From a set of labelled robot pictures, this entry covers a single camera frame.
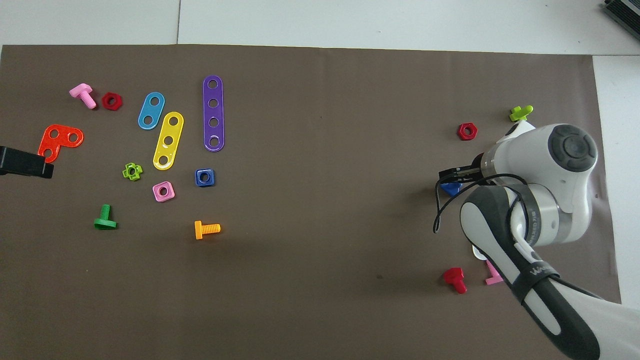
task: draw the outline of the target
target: pink object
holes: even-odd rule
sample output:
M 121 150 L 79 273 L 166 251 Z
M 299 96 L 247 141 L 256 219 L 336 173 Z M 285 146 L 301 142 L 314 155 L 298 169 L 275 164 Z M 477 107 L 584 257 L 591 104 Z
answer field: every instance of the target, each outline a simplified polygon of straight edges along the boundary
M 154 185 L 154 196 L 156 201 L 165 202 L 169 199 L 173 199 L 175 193 L 173 192 L 173 185 L 168 181 Z
M 92 91 L 93 89 L 89 85 L 81 83 L 75 88 L 69 90 L 69 94 L 76 99 L 79 97 L 87 108 L 93 109 L 95 108 L 95 101 L 93 101 L 91 95 L 89 95 Z
M 491 277 L 485 280 L 487 285 L 493 285 L 497 284 L 498 282 L 504 281 L 498 273 L 498 270 L 493 267 L 493 264 L 491 264 L 490 261 L 486 260 L 486 266 L 489 268 L 489 272 L 491 273 Z
M 462 272 L 462 268 L 450 268 L 444 273 L 443 277 L 444 281 L 447 284 L 453 285 L 459 294 L 467 292 L 467 287 L 465 286 L 465 283 L 462 282 L 462 279 L 465 277 L 465 274 Z

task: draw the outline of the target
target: red bolt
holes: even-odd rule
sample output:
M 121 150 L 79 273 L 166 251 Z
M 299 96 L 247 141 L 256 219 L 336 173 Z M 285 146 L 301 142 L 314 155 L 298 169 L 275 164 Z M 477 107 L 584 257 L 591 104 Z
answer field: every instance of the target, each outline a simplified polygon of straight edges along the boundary
M 451 284 L 456 288 L 456 291 L 459 294 L 464 294 L 467 292 L 467 287 L 465 283 L 462 282 L 465 274 L 462 272 L 462 268 L 450 268 L 444 273 L 444 281 L 447 284 Z
M 458 127 L 458 136 L 461 140 L 473 140 L 476 134 L 478 134 L 478 128 L 473 122 L 466 122 Z

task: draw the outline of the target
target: black object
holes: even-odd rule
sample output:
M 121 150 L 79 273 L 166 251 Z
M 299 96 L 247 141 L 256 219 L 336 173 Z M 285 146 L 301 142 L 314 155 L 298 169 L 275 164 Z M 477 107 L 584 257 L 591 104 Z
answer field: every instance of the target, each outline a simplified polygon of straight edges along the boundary
M 17 174 L 50 179 L 53 176 L 53 164 L 47 164 L 44 159 L 38 154 L 0 146 L 0 175 Z
M 604 12 L 640 40 L 640 1 L 605 0 Z
M 573 125 L 558 125 L 548 139 L 549 153 L 562 168 L 583 172 L 593 166 L 598 149 L 584 130 Z
M 438 172 L 438 177 L 442 184 L 447 183 L 471 183 L 482 178 L 480 172 L 480 161 L 482 161 L 482 154 L 476 156 L 471 162 L 471 165 L 465 165 L 463 167 L 448 168 Z

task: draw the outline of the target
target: orange bolt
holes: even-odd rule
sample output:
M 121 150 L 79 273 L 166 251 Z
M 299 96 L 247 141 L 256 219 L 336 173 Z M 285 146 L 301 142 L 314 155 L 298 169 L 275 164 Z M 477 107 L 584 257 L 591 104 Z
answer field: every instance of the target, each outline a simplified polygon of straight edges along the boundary
M 222 230 L 220 224 L 202 225 L 202 221 L 198 220 L 193 223 L 196 228 L 196 239 L 202 240 L 203 234 L 217 234 Z

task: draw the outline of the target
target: black cable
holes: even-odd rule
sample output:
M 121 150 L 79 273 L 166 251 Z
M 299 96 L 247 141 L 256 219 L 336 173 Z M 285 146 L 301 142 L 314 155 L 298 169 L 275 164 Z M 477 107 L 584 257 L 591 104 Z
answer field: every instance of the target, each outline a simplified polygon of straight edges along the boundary
M 506 186 L 506 188 L 508 188 L 512 192 L 515 192 L 517 195 L 516 199 L 510 205 L 509 211 L 507 212 L 507 219 L 506 219 L 507 230 L 509 231 L 509 234 L 512 234 L 513 236 L 513 231 L 511 231 L 511 214 L 513 212 L 513 209 L 516 207 L 516 204 L 520 203 L 520 207 L 522 208 L 522 213 L 524 215 L 524 222 L 525 224 L 527 224 L 525 226 L 524 239 L 526 243 L 529 243 L 527 241 L 527 235 L 529 234 L 529 212 L 527 211 L 527 204 L 524 202 L 524 200 L 522 200 L 522 194 L 518 190 L 510 188 L 508 186 Z
M 473 183 L 465 186 L 462 190 L 460 190 L 460 192 L 458 192 L 456 195 L 453 195 L 449 200 L 447 200 L 447 202 L 444 203 L 444 205 L 442 207 L 440 207 L 440 194 L 438 193 L 438 188 L 440 187 L 440 183 L 443 180 L 446 180 L 448 178 L 453 177 L 454 174 L 449 174 L 441 179 L 438 179 L 438 181 L 436 182 L 436 207 L 438 208 L 438 213 L 436 214 L 435 219 L 433 220 L 433 232 L 434 233 L 438 233 L 438 231 L 440 230 L 440 217 L 442 216 L 442 212 L 444 211 L 444 209 L 456 198 L 458 198 L 458 196 L 460 196 L 463 192 L 469 190 L 471 187 L 478 185 L 479 183 L 482 183 L 483 181 L 487 181 L 487 180 L 491 180 L 491 179 L 495 179 L 496 177 L 511 177 L 513 179 L 516 179 L 518 181 L 520 181 L 521 183 L 523 183 L 524 185 L 527 184 L 527 181 L 525 179 L 523 179 L 520 176 L 517 176 L 516 174 L 494 174 L 494 175 L 489 175 L 489 176 L 485 176 L 482 179 L 479 179 L 477 181 L 474 181 Z

